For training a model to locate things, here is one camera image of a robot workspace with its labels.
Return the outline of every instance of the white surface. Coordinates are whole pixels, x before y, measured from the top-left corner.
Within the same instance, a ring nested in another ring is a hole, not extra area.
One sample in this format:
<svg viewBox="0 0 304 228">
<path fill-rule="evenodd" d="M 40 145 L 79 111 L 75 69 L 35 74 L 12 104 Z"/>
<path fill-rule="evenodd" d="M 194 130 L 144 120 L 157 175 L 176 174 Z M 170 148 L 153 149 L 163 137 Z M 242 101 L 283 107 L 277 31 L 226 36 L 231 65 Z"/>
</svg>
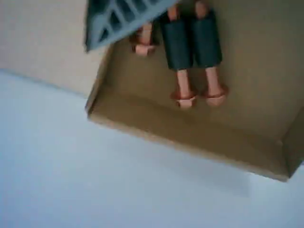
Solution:
<svg viewBox="0 0 304 228">
<path fill-rule="evenodd" d="M 84 95 L 102 48 L 84 53 L 85 0 L 0 0 L 0 68 Z"/>
<path fill-rule="evenodd" d="M 90 123 L 85 99 L 0 71 L 1 228 L 302 228 L 280 183 Z"/>
</svg>

